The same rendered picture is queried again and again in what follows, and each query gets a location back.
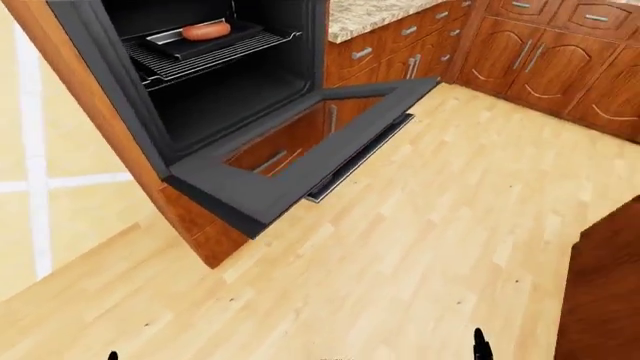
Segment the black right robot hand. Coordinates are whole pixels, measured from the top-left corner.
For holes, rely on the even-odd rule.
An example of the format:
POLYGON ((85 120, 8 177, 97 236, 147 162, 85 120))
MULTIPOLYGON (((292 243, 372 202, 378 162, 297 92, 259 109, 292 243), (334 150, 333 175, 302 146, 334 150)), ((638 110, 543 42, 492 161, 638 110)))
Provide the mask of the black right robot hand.
POLYGON ((480 328, 474 329, 474 360, 493 360, 493 351, 480 328))

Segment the wooden oven housing cabinet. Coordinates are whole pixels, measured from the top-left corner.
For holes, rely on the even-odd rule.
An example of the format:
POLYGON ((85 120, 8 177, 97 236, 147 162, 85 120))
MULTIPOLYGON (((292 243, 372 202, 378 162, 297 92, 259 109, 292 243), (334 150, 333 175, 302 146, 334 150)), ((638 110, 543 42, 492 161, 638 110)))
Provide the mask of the wooden oven housing cabinet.
POLYGON ((249 238, 214 213, 194 203, 158 176, 122 116, 135 114, 118 106, 96 77, 107 74, 90 66, 80 46, 91 41, 71 37, 58 13, 45 0, 0 0, 30 41, 85 111, 90 121, 140 185, 156 209, 199 259, 211 269, 241 248, 249 238))

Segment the dark grey glass oven door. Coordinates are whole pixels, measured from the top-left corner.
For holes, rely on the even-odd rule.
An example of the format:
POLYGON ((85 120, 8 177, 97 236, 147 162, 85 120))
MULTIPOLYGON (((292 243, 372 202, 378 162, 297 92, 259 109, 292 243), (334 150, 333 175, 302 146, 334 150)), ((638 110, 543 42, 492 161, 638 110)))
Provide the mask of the dark grey glass oven door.
POLYGON ((245 236, 255 238, 357 154, 439 83, 435 77, 317 89, 170 168, 169 183, 245 236), (237 149, 325 100, 378 97, 381 101, 331 134, 276 176, 224 163, 237 149))

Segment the black built-in oven body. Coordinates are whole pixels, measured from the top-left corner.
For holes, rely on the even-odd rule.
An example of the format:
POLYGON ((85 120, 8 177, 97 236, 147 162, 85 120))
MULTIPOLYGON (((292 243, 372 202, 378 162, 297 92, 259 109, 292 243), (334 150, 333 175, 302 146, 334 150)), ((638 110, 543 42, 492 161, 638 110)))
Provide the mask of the black built-in oven body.
POLYGON ((47 0, 158 176, 199 149, 322 86, 329 0, 47 0), (129 42, 202 23, 244 21, 298 38, 225 66, 146 90, 124 49, 129 42))

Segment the wooden kitchen island cabinet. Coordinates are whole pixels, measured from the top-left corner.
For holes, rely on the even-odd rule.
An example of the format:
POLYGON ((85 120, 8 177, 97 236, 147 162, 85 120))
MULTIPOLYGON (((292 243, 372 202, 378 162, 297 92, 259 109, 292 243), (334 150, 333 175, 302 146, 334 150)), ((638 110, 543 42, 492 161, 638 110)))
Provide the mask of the wooden kitchen island cabinet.
POLYGON ((556 360, 640 360, 640 195, 573 245, 556 360))

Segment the wooden cabinet with arched doors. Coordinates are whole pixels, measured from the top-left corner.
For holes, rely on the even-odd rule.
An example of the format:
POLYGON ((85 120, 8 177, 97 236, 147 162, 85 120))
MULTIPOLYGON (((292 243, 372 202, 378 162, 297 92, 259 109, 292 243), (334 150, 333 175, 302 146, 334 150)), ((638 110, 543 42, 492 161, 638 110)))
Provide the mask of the wooden cabinet with arched doors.
POLYGON ((489 0, 452 82, 640 144, 640 0, 489 0))

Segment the wooden base cabinet with drawers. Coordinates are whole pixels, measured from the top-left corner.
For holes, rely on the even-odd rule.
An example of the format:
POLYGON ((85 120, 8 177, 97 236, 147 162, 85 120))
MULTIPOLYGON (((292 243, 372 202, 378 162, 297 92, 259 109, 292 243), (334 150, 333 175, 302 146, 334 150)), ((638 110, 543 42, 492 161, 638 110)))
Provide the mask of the wooden base cabinet with drawers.
POLYGON ((403 80, 407 60, 421 54, 415 78, 438 77, 450 83, 460 70, 465 50, 477 29, 477 23, 489 0, 453 0, 419 11, 393 23, 381 26, 340 44, 327 39, 325 50, 324 85, 327 87, 384 83, 403 80), (471 1, 462 8, 461 3, 471 1), (436 19, 436 14, 448 16, 436 19), (417 26, 416 32, 403 36, 401 31, 417 26), (456 36, 450 32, 460 29, 456 36), (373 52, 361 59, 351 59, 353 52, 371 47, 373 52), (443 62, 442 56, 450 54, 443 62))

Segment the black baking tray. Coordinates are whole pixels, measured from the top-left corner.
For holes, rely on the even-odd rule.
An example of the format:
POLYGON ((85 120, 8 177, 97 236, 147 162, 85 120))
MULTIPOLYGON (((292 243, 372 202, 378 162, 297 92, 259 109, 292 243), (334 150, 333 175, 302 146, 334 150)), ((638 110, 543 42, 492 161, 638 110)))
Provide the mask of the black baking tray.
POLYGON ((149 36, 141 41, 140 44, 174 59, 187 60, 206 53, 222 50, 240 41, 248 40, 264 29, 263 26, 254 23, 236 20, 231 23, 225 23, 224 21, 202 23, 198 24, 198 26, 220 29, 223 24, 229 27, 229 33, 215 38, 211 35, 209 35, 208 38, 198 40, 185 38, 182 32, 186 28, 183 28, 149 36))

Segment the reddish brown sausage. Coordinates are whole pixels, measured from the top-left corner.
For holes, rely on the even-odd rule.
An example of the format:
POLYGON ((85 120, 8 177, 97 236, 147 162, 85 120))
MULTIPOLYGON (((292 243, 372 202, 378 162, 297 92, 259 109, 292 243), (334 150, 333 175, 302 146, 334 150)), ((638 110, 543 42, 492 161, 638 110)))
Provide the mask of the reddish brown sausage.
POLYGON ((231 26, 225 22, 186 26, 181 30, 183 38, 189 41, 208 41, 229 35, 231 26))

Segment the speckled granite countertop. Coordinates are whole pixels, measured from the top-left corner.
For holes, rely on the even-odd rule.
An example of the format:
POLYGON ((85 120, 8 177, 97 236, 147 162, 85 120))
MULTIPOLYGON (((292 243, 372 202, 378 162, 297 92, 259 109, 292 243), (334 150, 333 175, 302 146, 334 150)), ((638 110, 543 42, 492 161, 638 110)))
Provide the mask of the speckled granite countertop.
POLYGON ((340 44, 453 0, 329 0, 328 41, 340 44))

